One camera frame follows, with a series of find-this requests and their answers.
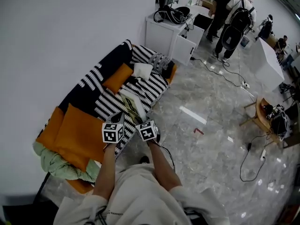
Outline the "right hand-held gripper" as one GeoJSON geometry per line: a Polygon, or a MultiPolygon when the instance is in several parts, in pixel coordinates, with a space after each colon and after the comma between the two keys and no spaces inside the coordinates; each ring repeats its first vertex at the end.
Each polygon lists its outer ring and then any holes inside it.
{"type": "Polygon", "coordinates": [[[145,123],[136,125],[136,130],[140,138],[146,142],[149,140],[155,140],[156,142],[160,141],[160,130],[155,124],[154,120],[148,120],[145,123]]]}

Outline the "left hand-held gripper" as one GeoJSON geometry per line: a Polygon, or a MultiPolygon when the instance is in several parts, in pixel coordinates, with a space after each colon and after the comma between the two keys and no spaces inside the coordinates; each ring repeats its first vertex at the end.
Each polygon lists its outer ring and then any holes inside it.
{"type": "Polygon", "coordinates": [[[114,113],[107,118],[107,123],[102,124],[102,139],[106,143],[104,150],[111,143],[119,143],[124,136],[125,114],[114,113]]]}

